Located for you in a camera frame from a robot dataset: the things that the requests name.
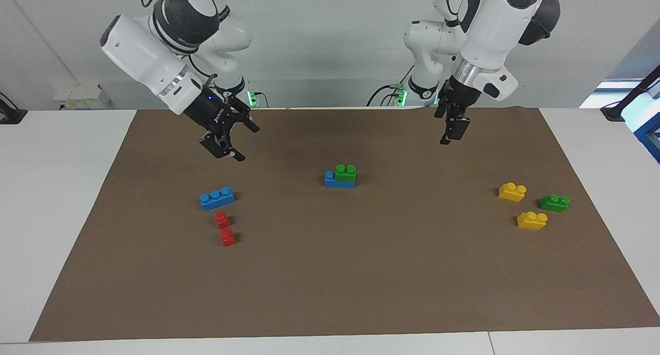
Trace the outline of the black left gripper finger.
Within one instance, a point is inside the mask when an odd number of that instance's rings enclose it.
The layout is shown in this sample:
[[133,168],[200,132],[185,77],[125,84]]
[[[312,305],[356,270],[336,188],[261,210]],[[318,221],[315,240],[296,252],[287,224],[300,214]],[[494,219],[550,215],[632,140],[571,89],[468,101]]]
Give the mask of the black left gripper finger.
[[453,120],[453,115],[454,115],[454,108],[453,108],[453,103],[451,103],[445,94],[439,94],[438,96],[438,104],[436,107],[436,111],[434,113],[434,117],[437,119],[444,118],[445,119],[445,130],[443,133],[443,136],[441,137],[439,143],[441,145],[449,145],[450,144],[450,139],[449,139],[449,134],[452,129],[452,120]]
[[448,119],[448,140],[461,140],[467,131],[471,120],[468,117],[459,116]]

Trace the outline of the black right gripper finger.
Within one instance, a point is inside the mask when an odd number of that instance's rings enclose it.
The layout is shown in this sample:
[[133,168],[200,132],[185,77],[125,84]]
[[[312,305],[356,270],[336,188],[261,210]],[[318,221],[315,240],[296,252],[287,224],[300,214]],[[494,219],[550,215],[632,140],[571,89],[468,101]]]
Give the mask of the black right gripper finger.
[[237,151],[230,139],[214,133],[207,133],[200,138],[200,144],[215,158],[233,157],[238,162],[245,160],[245,155]]
[[227,100],[227,123],[229,132],[237,123],[245,125],[251,132],[257,133],[260,127],[255,124],[250,112],[251,108],[241,100]]

